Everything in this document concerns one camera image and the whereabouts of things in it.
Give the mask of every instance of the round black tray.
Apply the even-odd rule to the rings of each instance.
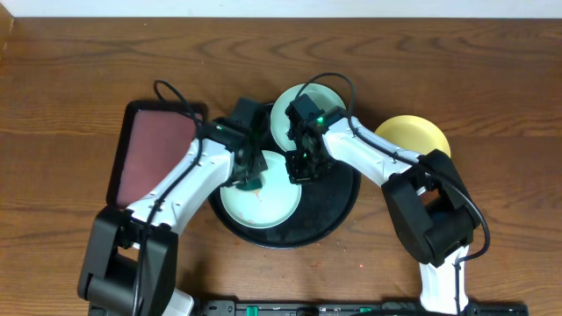
[[[262,149],[284,153],[271,134]],[[343,222],[357,199],[360,183],[358,171],[337,163],[320,182],[302,186],[299,205],[289,219],[264,229],[246,227],[230,217],[220,199],[220,188],[209,196],[209,203],[222,224],[245,241],[268,248],[297,248],[321,240]]]

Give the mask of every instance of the green object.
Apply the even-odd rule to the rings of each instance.
[[[257,316],[257,306],[248,306],[246,316]]]
[[[236,184],[238,190],[258,190],[263,187],[262,180],[259,177],[254,178],[246,183]]]

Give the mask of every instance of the white wall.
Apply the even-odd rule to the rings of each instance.
[[[0,0],[14,17],[562,18],[562,0]]]

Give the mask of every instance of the wooden table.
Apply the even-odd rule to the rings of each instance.
[[[357,85],[374,129],[414,114],[440,126],[492,232],[467,293],[562,313],[562,22],[463,19],[16,20],[0,67],[0,313],[84,315],[76,282],[104,206],[126,104],[163,78],[211,117],[323,71]],[[341,95],[344,83],[327,80]],[[482,244],[478,231],[472,249]],[[380,190],[362,182],[318,244],[260,248],[205,203],[181,237],[177,286],[285,301],[415,299],[417,262]]]

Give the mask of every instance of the yellow bowl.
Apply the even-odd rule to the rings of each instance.
[[[450,157],[447,138],[439,127],[425,118],[413,115],[390,118],[377,128],[375,134],[397,146],[420,154],[428,154],[434,149],[439,149]]]

